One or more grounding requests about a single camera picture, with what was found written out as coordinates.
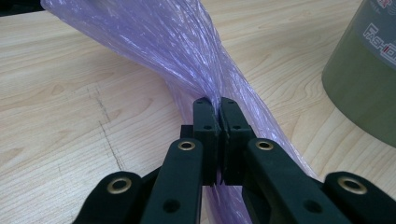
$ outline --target olive green canister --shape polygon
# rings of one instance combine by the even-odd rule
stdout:
[[[364,0],[322,74],[349,119],[396,147],[396,0]]]

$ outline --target translucent purple plastic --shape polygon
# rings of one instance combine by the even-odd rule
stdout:
[[[83,34],[156,71],[186,123],[192,123],[194,100],[207,97],[219,106],[221,96],[234,99],[259,137],[277,141],[315,176],[221,45],[200,1],[41,0],[41,5]],[[240,188],[205,190],[212,222],[250,223]]]

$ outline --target light wood tabletop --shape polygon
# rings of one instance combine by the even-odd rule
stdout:
[[[318,176],[349,171],[396,198],[396,148],[347,119],[321,83],[361,0],[203,3]],[[157,74],[48,12],[0,18],[0,30],[0,223],[70,223],[106,175],[162,164],[183,122]]]

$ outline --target label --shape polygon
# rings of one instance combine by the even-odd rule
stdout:
[[[396,70],[396,0],[365,0],[353,28],[368,50]]]

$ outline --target metal ring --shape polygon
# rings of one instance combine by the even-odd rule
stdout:
[[[195,148],[195,144],[193,142],[190,142],[190,141],[183,141],[183,142],[178,144],[178,148],[181,149],[181,150],[188,151],[188,150],[194,149]]]
[[[347,176],[341,176],[338,178],[338,184],[341,186],[341,188],[352,192],[354,194],[365,194],[367,193],[367,188],[358,180],[347,177]]]
[[[115,188],[115,184],[117,182],[124,182],[124,185],[120,188]],[[107,185],[107,191],[111,194],[121,194],[127,191],[132,186],[132,180],[128,177],[117,177],[114,178],[110,183]]]
[[[271,143],[269,143],[269,142],[265,142],[265,141],[257,141],[256,142],[256,147],[258,148],[258,149],[261,149],[261,150],[271,150],[271,149],[273,149],[274,148],[274,145],[272,145]]]

